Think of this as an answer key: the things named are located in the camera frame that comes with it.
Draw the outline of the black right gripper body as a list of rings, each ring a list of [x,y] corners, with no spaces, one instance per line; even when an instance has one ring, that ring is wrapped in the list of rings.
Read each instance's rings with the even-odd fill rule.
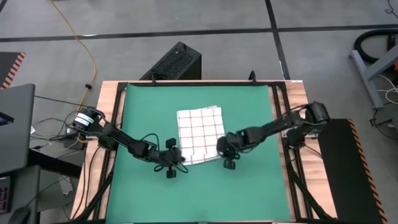
[[[227,133],[217,139],[216,150],[224,159],[240,159],[243,146],[244,136],[241,133]]]

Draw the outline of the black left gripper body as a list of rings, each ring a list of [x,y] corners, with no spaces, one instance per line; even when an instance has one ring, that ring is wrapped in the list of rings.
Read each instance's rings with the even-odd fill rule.
[[[177,171],[174,168],[186,173],[185,170],[181,170],[178,166],[185,162],[185,158],[179,148],[170,148],[167,151],[160,152],[160,162],[154,167],[154,172],[159,172],[164,168],[168,168],[166,171],[166,178],[175,178]]]

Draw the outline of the white red-checked towel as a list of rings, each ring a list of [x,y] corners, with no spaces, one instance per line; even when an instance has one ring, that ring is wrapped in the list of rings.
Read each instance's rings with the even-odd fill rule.
[[[177,124],[185,166],[220,158],[216,145],[217,140],[224,136],[224,125],[219,106],[180,110],[177,112]]]

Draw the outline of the green table mat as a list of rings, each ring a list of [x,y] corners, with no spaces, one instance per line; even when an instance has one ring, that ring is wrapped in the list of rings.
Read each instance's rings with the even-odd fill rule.
[[[228,132],[273,119],[266,86],[129,85],[122,129],[133,138],[164,144],[178,137],[178,111],[215,105]],[[189,166],[173,179],[126,148],[117,151],[106,224],[289,219],[275,136],[242,154],[235,170],[217,159]]]

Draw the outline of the black perforated computer case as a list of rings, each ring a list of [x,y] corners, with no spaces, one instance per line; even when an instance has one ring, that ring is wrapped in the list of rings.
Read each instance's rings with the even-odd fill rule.
[[[201,80],[202,54],[177,42],[140,80]]]

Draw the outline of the black desk bar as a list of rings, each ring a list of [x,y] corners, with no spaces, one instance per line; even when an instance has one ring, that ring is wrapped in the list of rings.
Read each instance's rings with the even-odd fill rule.
[[[29,150],[27,165],[37,165],[43,170],[66,175],[76,179],[78,179],[81,174],[81,166],[65,162],[63,160],[56,159],[33,150]]]

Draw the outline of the black hazard-striped floor mat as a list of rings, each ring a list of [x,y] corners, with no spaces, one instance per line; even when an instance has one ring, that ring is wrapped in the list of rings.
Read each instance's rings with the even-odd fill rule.
[[[358,133],[350,119],[332,119],[318,137],[340,221],[388,224]]]
[[[10,87],[25,56],[25,52],[0,52],[0,90]]]

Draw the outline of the grey desk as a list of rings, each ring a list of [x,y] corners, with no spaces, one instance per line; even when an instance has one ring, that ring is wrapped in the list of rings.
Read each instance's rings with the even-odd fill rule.
[[[40,167],[25,167],[4,176],[10,176],[12,180],[12,201],[10,211],[0,214],[0,224],[7,224],[13,212],[20,207],[30,208],[27,224],[38,224],[37,194],[39,192]]]

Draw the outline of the grey metal stand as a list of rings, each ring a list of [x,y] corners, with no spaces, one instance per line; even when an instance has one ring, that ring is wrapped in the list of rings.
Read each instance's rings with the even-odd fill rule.
[[[373,102],[374,109],[381,109],[384,107],[382,98],[379,96],[375,79],[384,72],[387,68],[393,65],[398,60],[398,44],[394,46],[390,51],[383,55],[379,60],[370,66],[367,66],[364,60],[361,58],[357,50],[351,52],[351,57],[354,60],[359,74],[363,80],[364,86],[366,87],[369,96]]]

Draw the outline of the dark grey flat monitor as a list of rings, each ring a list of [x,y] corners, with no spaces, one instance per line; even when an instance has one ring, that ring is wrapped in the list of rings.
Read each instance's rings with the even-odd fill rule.
[[[0,126],[0,174],[27,165],[34,93],[31,83],[0,90],[0,112],[14,118]]]

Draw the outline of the black computer mouse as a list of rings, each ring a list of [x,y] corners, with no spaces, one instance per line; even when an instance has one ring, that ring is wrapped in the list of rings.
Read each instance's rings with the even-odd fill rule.
[[[30,216],[29,207],[17,208],[11,215],[7,224],[27,224]]]

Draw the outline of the dark keypad device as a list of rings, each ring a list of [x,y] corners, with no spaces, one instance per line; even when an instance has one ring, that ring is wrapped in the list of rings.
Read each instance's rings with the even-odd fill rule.
[[[10,176],[0,177],[0,214],[8,213],[11,209],[11,185]]]

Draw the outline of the black metal table frame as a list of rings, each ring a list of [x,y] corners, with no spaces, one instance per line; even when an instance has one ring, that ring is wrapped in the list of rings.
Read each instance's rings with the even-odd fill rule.
[[[104,112],[114,124],[122,121],[124,107],[124,89],[128,84],[150,86],[150,81],[104,81],[101,86],[96,108]],[[276,109],[285,111],[288,107],[300,106],[308,103],[307,94],[301,80],[260,80],[259,85],[268,85],[269,92],[266,96],[273,103],[272,113],[276,115]],[[159,86],[244,86],[253,87],[249,80],[161,80],[155,84]],[[114,164],[115,152],[105,151],[98,147],[97,140],[88,143],[86,148],[85,165],[81,168],[78,192],[72,208],[71,218],[78,221],[86,210],[89,215],[85,221],[102,220],[106,215],[110,187],[101,191],[106,178]]]

